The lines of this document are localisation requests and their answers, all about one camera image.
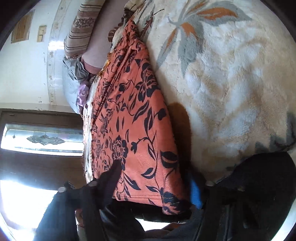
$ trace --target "pillow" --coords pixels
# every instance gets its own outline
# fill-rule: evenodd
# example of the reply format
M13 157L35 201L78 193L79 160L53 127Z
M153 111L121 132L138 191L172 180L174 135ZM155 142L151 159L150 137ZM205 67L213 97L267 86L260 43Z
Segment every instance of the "pillow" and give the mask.
M81 114L82 105L85 104L88 95L87 79L89 72L84 69L81 58L69 60L64 57L63 62L64 95L75 113Z
M83 0L71 30L65 39L65 55L68 59L79 58L87 48L97 16L105 0Z
M124 6L128 0L109 0L104 3L96 20L86 52L82 55L84 67L92 74L103 68L111 49L108 34L121 23Z

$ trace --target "wall trim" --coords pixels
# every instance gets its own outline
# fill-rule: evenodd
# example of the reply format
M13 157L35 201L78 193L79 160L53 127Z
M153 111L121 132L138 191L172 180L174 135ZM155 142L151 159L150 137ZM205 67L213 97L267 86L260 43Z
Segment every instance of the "wall trim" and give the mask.
M74 113L70 106L51 105L51 104L34 104L34 103L0 103L0 109L15 109L15 110L42 110Z
M49 44L51 42L58 42L60 29L64 21L66 11L68 9L70 2L71 0L61 0L57 13L54 18L54 22L52 24L52 29L49 37ZM54 87L55 87L54 64L55 64L56 51L57 50L53 50L50 48L48 48L47 50L47 88L48 88L49 102L51 105L57 104L55 90L54 90Z

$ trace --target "gray pillow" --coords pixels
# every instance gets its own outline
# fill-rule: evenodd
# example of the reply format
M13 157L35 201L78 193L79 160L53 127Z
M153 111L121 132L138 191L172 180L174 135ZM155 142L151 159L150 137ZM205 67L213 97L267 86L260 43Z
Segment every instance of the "gray pillow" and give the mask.
M80 84L88 79L89 72L84 69L81 58L63 59L63 91L72 109L77 113L81 113L81 106L77 104L78 89Z

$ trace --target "orange floral blanket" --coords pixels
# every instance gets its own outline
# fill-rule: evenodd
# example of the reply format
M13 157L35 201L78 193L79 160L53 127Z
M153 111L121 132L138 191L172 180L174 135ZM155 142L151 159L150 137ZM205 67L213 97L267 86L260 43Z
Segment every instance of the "orange floral blanket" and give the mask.
M133 21L109 57L92 102L93 175L98 178L119 159L122 173L114 198L180 213L189 202L170 118Z

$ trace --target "wooden door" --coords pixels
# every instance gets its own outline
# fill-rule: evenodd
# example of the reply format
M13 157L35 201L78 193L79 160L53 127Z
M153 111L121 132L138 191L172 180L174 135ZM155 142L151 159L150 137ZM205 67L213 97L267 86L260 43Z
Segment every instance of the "wooden door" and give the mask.
M77 114L0 110L0 145L6 124L82 129ZM57 190L65 181L85 185L81 156L23 153L0 148L0 180L14 180L36 188Z

